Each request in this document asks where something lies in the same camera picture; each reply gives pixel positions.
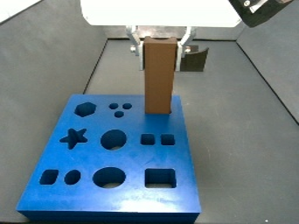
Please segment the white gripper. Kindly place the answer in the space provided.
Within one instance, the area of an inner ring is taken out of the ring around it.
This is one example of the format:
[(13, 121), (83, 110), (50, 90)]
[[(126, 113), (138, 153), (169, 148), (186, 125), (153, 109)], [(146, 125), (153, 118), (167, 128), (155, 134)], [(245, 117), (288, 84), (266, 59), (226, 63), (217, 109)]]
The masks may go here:
[(187, 45), (198, 27), (235, 27), (241, 22), (229, 0), (81, 0), (82, 14), (91, 25), (127, 25), (130, 51), (145, 69), (145, 42), (138, 25), (189, 26), (178, 42), (175, 71), (181, 71)]

